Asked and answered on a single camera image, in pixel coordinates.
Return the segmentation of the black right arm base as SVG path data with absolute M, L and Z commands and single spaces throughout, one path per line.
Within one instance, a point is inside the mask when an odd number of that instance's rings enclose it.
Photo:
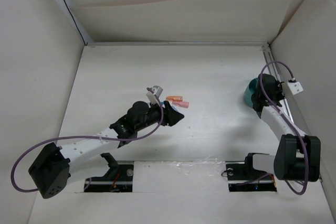
M 225 162 L 221 176 L 227 179 L 229 192 L 277 192 L 274 176 L 253 168 L 255 154 L 248 153 L 243 161 Z

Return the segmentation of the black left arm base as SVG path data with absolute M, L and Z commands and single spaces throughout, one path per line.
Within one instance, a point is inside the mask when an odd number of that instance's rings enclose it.
M 102 153 L 98 158 L 101 176 L 85 180 L 85 193 L 131 193 L 133 191 L 134 162 L 117 162 L 110 153 Z

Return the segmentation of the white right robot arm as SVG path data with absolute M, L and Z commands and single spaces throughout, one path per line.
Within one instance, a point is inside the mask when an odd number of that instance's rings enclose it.
M 247 90 L 258 117 L 272 130 L 279 145 L 275 155 L 249 153 L 250 162 L 243 165 L 243 173 L 254 179 L 261 171 L 274 174 L 279 180 L 316 182 L 320 177 L 321 142 L 318 137 L 307 135 L 289 121 L 280 109 L 285 99 L 283 82 L 269 74 L 261 74 Z

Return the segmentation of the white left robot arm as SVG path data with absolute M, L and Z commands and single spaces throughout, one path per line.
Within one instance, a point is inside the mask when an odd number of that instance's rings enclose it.
M 73 182 L 92 178 L 112 180 L 119 165 L 111 151 L 138 140 L 138 132 L 152 125 L 174 126 L 184 115 L 164 101 L 162 105 L 135 102 L 127 113 L 96 136 L 83 136 L 63 146 L 46 144 L 28 173 L 43 199 L 60 193 Z

